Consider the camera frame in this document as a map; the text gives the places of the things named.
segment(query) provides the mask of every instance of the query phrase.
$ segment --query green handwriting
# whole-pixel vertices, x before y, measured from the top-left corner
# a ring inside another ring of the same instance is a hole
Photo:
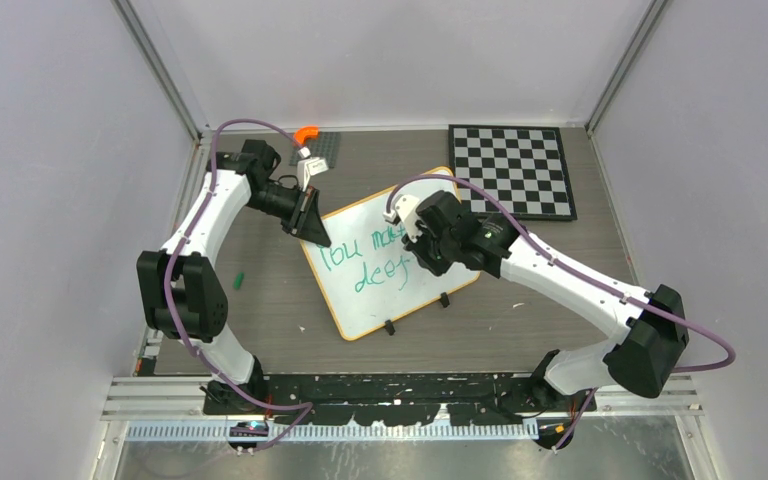
[[[409,256],[400,255],[398,263],[394,262],[393,260],[387,260],[387,263],[384,264],[383,271],[381,267],[375,267],[371,274],[369,272],[370,267],[366,264],[366,262],[363,262],[363,278],[355,283],[355,292],[362,292],[364,287],[367,285],[383,284],[387,281],[387,279],[396,276],[397,272],[399,271],[399,267],[402,267],[402,270],[404,270],[405,277],[404,281],[402,281],[402,286],[399,287],[399,291],[402,291],[402,289],[405,288],[405,285],[408,283],[408,263],[410,262],[411,259]]]
[[[375,250],[384,248],[387,245],[390,245],[391,243],[402,238],[402,235],[404,234],[405,226],[402,224],[399,224],[398,228],[395,230],[392,226],[388,226],[386,229],[381,230],[380,232],[372,232],[372,248]]]
[[[325,266],[328,268],[328,271],[330,272],[331,265],[328,263],[328,258],[325,257],[325,250],[328,250],[328,257],[331,258],[331,264],[337,267],[341,263],[345,262],[346,260],[349,260],[352,257],[363,256],[363,254],[358,251],[357,240],[354,241],[353,247],[354,247],[354,251],[351,251],[351,252],[349,251],[349,247],[347,247],[345,243],[335,248],[326,249],[325,247],[319,247],[319,255],[322,257],[322,262],[325,263]]]

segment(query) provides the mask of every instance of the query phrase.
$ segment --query white wall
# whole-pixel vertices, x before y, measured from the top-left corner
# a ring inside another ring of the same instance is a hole
[[[584,122],[649,0],[135,3],[199,119],[292,127]]]
[[[768,478],[768,1],[673,2],[597,141],[643,280],[737,349],[695,378],[722,458]]]
[[[190,150],[110,2],[0,2],[0,479],[88,478]]]

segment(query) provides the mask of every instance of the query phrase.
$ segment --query whiteboard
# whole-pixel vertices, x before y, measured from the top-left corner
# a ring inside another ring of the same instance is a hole
[[[426,173],[452,175],[445,167]],[[384,221],[384,205],[393,187],[323,217],[331,247],[302,241],[307,261],[334,317],[340,336],[356,340],[434,303],[478,279],[462,264],[435,277],[402,248],[402,225]],[[425,198],[438,190],[458,195],[452,182],[421,180],[399,193]]]

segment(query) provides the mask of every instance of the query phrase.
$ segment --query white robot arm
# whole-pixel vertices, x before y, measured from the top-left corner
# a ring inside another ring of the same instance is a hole
[[[683,316],[681,297],[669,287],[655,293],[628,285],[555,251],[529,233],[531,240],[552,252],[547,259],[520,237],[500,214],[480,222],[451,193],[438,191],[420,200],[402,195],[385,212],[391,223],[402,222],[407,234],[402,242],[418,263],[434,275],[443,275],[453,262],[471,270],[482,270],[548,296],[581,315],[601,330],[606,340],[575,351],[549,352],[532,378],[538,403],[568,396],[581,390],[619,384],[638,395],[657,397],[687,345],[684,327],[661,319],[626,300],[644,303]],[[618,299],[584,278],[555,267],[560,260],[586,277],[596,278],[624,292]]]
[[[269,178],[280,161],[275,150],[259,140],[247,140],[239,153],[218,154],[213,188],[208,172],[194,206],[178,231],[159,251],[145,251],[137,260],[146,322],[149,327],[180,341],[163,295],[163,273],[169,253],[185,235],[185,226],[197,216],[205,196],[214,196],[176,261],[173,297],[193,345],[231,381],[248,388],[257,398],[261,398],[259,390],[263,384],[260,363],[242,347],[225,323],[228,300],[212,266],[219,247],[244,206],[280,218],[283,230],[295,237],[322,246],[331,245],[319,215],[319,191],[307,185],[311,175],[327,170],[324,159],[300,161],[299,172],[304,183],[292,187]],[[214,380],[221,383],[216,375]]]

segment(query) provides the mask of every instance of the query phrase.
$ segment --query gray tabletop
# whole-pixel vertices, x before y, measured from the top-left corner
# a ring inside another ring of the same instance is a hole
[[[285,159],[277,174],[295,173],[290,145],[271,134],[227,135],[220,150],[239,150],[246,138],[262,138]],[[343,133],[337,166],[314,177],[323,214],[406,177],[447,164],[447,132]],[[562,129],[578,220],[527,222],[554,248],[623,281],[631,273],[590,142],[583,129]],[[376,331],[343,340],[299,241],[279,220],[243,209],[217,260],[229,300],[228,324],[270,373],[530,371],[549,350],[575,349],[603,339],[576,314],[528,288],[482,274],[451,296],[396,322],[396,334]],[[236,276],[245,273],[240,290]],[[176,342],[161,348],[156,372],[204,372]]]

